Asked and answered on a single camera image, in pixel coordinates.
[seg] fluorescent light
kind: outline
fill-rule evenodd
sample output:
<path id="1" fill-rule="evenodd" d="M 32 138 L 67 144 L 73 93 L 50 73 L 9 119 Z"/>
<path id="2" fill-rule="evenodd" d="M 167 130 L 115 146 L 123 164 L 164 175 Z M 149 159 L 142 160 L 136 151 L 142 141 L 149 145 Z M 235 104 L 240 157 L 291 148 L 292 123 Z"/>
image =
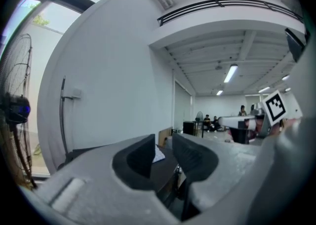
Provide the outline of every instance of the fluorescent light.
<path id="1" fill-rule="evenodd" d="M 238 66 L 237 65 L 232 65 L 227 73 L 227 76 L 224 80 L 224 83 L 228 83 L 229 80 L 231 80 L 232 76 L 234 75 L 235 71 L 237 70 Z"/>
<path id="2" fill-rule="evenodd" d="M 266 90 L 269 90 L 269 89 L 270 89 L 270 87 L 268 86 L 268 87 L 263 88 L 262 90 L 260 90 L 259 93 L 262 93 L 262 92 L 264 92 L 264 91 L 266 91 Z"/>
<path id="3" fill-rule="evenodd" d="M 286 75 L 282 78 L 283 81 L 287 80 L 290 77 L 290 75 Z"/>

